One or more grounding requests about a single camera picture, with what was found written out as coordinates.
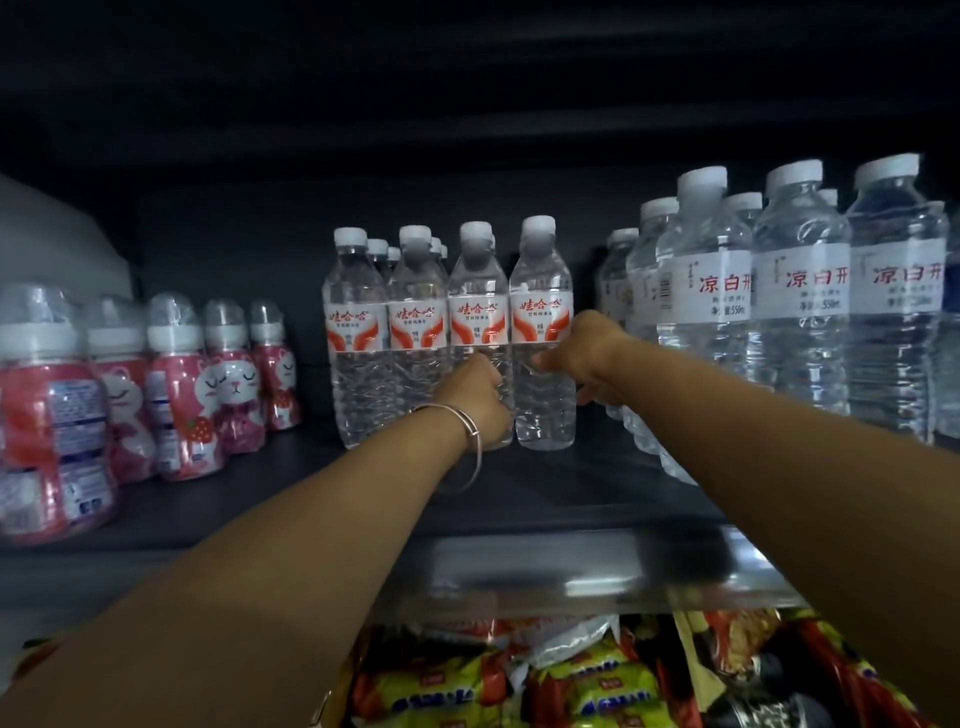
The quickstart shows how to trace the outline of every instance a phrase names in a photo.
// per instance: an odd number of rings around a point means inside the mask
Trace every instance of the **silver bangle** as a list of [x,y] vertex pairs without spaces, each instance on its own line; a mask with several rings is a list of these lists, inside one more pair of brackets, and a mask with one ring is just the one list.
[[477,475],[480,474],[480,467],[483,465],[483,441],[480,439],[480,428],[477,427],[477,423],[473,421],[473,418],[460,409],[460,407],[451,407],[449,404],[440,404],[439,402],[429,401],[427,404],[420,404],[414,407],[411,412],[417,412],[424,407],[439,407],[440,409],[445,409],[455,414],[459,418],[460,422],[464,424],[464,427],[467,428],[467,435],[472,437],[476,442],[477,464],[473,468],[473,475],[470,476],[466,483],[456,490],[439,491],[445,495],[456,495],[458,493],[463,493],[467,488],[473,485],[473,481],[477,479]]

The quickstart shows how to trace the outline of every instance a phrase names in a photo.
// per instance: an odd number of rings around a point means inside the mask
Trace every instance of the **forearm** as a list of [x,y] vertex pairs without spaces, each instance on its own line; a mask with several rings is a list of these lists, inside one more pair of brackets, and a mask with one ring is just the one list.
[[798,591],[960,722],[937,667],[960,659],[960,458],[656,345],[624,339],[606,360],[607,383]]
[[0,723],[305,724],[466,441],[439,409],[377,433],[94,620],[0,701]]

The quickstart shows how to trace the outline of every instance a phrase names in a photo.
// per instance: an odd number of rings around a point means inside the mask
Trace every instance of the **wahaha label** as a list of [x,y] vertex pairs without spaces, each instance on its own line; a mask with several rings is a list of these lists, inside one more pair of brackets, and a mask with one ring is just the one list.
[[660,266],[660,321],[725,324],[750,318],[750,251],[668,258]]
[[850,313],[931,313],[944,298],[947,240],[903,240],[853,248]]
[[829,243],[754,254],[755,319],[850,313],[850,245]]
[[326,313],[326,344],[330,355],[382,352],[386,341],[384,303],[332,303]]
[[656,267],[630,274],[634,292],[633,321],[638,326],[651,326],[660,317],[660,272]]
[[627,279],[600,283],[600,311],[623,326],[633,308],[634,292]]
[[469,347],[510,340],[506,296],[450,296],[450,343]]
[[395,352],[446,346],[446,299],[390,304],[390,344]]
[[570,333],[573,320],[573,293],[513,293],[513,341],[515,344],[542,344],[562,341]]

